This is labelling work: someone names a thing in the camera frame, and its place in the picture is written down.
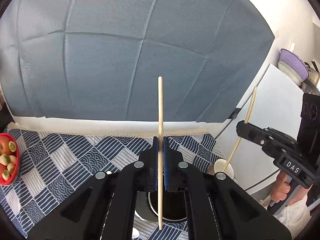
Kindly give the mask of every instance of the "red bowl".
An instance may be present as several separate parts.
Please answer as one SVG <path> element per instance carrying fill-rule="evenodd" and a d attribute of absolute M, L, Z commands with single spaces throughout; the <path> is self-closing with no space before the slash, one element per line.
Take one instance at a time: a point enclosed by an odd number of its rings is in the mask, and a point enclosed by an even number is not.
<path fill-rule="evenodd" d="M 16 140 L 10 134 L 0 133 L 0 136 L 7 136 L 11 141 L 13 141 L 16 144 L 16 147 L 17 147 L 17 150 L 15 152 L 15 155 L 17 157 L 17 163 L 16 163 L 16 166 L 14 167 L 14 171 L 11 174 L 10 179 L 5 181 L 4 178 L 2 178 L 2 174 L 0 174 L 0 185 L 1 186 L 9 186 L 16 179 L 18 171 L 19 171 L 19 166 L 20 166 L 19 155 L 20 155 L 20 152 L 19 152 L 19 148 L 18 148 Z"/>

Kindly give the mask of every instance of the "chopstick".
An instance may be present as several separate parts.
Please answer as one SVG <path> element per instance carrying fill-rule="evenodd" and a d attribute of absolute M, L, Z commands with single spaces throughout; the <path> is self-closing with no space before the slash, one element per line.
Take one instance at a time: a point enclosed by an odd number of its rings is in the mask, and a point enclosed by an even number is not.
<path fill-rule="evenodd" d="M 246 115 L 246 117 L 244 119 L 244 123 L 248 123 L 249 122 L 249 118 L 250 118 L 250 115 L 251 115 L 251 112 L 252 112 L 253 104 L 254 104 L 254 101 L 256 99 L 256 94 L 257 94 L 257 87 L 254 87 L 253 93 L 252 93 L 252 98 L 251 98 L 250 105 L 249 105 L 249 109 L 248 109 L 247 115 Z M 226 165 L 224 166 L 222 172 L 226 171 L 229 163 L 232 160 L 233 155 L 235 154 L 235 152 L 236 152 L 236 150 L 237 150 L 237 148 L 238 148 L 238 146 L 240 144 L 240 141 L 241 141 L 241 137 L 239 136 L 239 138 L 237 140 L 237 143 L 236 143 L 236 146 L 233 148 L 233 151 L 232 151 L 229 159 L 227 160 Z"/>
<path fill-rule="evenodd" d="M 158 77 L 158 222 L 162 230 L 162 196 L 163 196 L 163 80 Z"/>

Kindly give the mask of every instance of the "white sleeve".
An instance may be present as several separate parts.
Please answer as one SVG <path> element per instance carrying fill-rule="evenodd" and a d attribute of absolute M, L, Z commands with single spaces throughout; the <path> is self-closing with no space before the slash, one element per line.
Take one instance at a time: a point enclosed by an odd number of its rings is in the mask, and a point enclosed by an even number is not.
<path fill-rule="evenodd" d="M 305 195 L 302 200 L 286 206 L 279 215 L 274 216 L 289 229 L 292 239 L 302 231 L 311 218 L 306 205 L 307 199 L 308 195 Z M 264 208 L 267 208 L 270 201 L 271 197 L 268 196 L 265 200 L 261 201 L 260 204 Z"/>

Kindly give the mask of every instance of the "striped tablecloth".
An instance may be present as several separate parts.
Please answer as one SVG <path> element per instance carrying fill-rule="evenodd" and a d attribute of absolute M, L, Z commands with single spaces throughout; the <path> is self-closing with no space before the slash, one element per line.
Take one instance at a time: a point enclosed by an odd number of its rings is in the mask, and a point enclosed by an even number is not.
<path fill-rule="evenodd" d="M 153 138 L 82 136 L 35 132 L 20 129 L 8 131 L 20 149 L 20 170 L 16 181 L 0 188 L 0 204 L 15 227 L 25 237 L 29 230 L 64 201 L 97 171 L 121 170 L 138 160 L 139 153 L 151 148 Z M 223 158 L 210 134 L 170 136 L 170 147 L 182 152 L 186 162 L 202 172 Z M 188 239 L 183 223 L 157 223 L 135 217 L 137 240 Z"/>

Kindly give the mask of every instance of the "white paper cup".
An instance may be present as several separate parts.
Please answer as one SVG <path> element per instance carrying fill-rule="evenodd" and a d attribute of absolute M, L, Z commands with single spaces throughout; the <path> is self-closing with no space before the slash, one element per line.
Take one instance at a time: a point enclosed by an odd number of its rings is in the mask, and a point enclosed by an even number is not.
<path fill-rule="evenodd" d="M 136 228 L 132 228 L 132 237 L 131 239 L 135 239 L 139 237 L 139 231 Z"/>
<path fill-rule="evenodd" d="M 211 175 L 214 175 L 214 174 L 216 174 L 217 172 L 223 171 L 223 168 L 224 168 L 224 165 L 226 165 L 226 162 L 227 162 L 227 161 L 224 160 L 224 159 L 218 159 L 218 160 L 216 160 L 216 162 L 215 162 L 214 164 L 211 164 L 211 165 L 208 167 L 207 173 L 208 173 L 208 174 L 211 174 Z M 227 168 L 226 168 L 226 171 L 225 171 L 224 173 L 227 174 L 231 179 L 233 179 L 234 176 L 235 176 L 231 164 L 228 164 L 228 166 L 227 166 Z"/>

